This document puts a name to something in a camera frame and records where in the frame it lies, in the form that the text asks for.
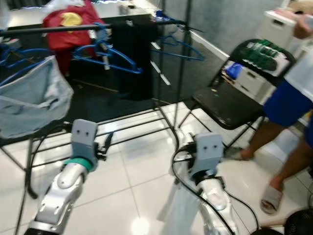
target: slipper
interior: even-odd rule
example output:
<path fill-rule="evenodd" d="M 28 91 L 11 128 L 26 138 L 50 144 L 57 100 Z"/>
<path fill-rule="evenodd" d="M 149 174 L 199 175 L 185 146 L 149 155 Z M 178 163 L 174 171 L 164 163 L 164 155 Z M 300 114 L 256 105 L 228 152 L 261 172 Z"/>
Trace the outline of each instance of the slipper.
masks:
<path fill-rule="evenodd" d="M 224 158 L 225 159 L 231 159 L 231 160 L 236 160 L 236 161 L 245 161 L 240 154 L 240 151 L 242 148 L 238 147 L 230 147 L 225 151 Z"/>
<path fill-rule="evenodd" d="M 282 196 L 282 192 L 276 190 L 272 186 L 268 186 L 261 200 L 262 211 L 267 214 L 275 214 L 278 211 Z M 264 202 L 270 204 L 271 208 L 265 206 Z"/>

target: black fan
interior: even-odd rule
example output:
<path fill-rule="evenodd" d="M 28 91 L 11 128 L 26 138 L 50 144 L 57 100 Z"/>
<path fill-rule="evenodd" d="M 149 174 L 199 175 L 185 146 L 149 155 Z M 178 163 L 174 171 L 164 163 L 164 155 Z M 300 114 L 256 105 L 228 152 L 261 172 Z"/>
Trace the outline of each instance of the black fan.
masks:
<path fill-rule="evenodd" d="M 305 209 L 293 213 L 285 223 L 284 235 L 313 235 L 313 209 Z M 252 235 L 282 235 L 281 233 L 263 228 Z"/>

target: red garment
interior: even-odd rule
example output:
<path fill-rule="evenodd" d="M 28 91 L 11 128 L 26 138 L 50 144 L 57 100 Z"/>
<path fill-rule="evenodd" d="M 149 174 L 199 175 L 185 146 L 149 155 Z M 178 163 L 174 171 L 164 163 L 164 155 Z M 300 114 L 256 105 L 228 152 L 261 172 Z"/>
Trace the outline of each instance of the red garment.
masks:
<path fill-rule="evenodd" d="M 66 9 L 50 13 L 44 18 L 43 27 L 58 27 L 63 21 L 62 14 L 73 12 L 82 18 L 82 24 L 93 24 L 95 22 L 104 24 L 98 17 L 90 0 L 85 0 L 85 6 L 68 6 Z M 81 47 L 90 44 L 90 38 L 87 30 L 68 32 L 54 32 L 47 34 L 48 46 L 56 52 L 56 59 L 62 74 L 68 72 L 71 60 L 71 51 L 74 47 Z"/>

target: gray wall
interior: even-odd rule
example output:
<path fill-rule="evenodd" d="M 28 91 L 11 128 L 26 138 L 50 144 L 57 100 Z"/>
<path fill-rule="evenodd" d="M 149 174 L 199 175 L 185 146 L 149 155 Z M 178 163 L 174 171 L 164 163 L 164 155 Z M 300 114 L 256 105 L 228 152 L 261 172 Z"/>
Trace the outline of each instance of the gray wall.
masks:
<path fill-rule="evenodd" d="M 149 0 L 154 5 L 158 0 Z M 166 13 L 184 20 L 187 0 L 167 0 Z M 283 0 L 193 0 L 191 27 L 213 45 L 230 53 L 240 42 L 254 38 L 264 11 L 281 5 Z"/>

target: blue shorts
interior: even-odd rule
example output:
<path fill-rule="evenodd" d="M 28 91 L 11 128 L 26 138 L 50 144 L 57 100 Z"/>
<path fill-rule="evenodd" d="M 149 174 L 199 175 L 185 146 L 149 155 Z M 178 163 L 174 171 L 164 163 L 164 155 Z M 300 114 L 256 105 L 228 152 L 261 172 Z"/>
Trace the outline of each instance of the blue shorts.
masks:
<path fill-rule="evenodd" d="M 292 126 L 305 113 L 313 109 L 313 102 L 284 81 L 264 105 L 270 121 L 285 127 Z M 305 133 L 305 140 L 313 148 L 313 117 Z"/>

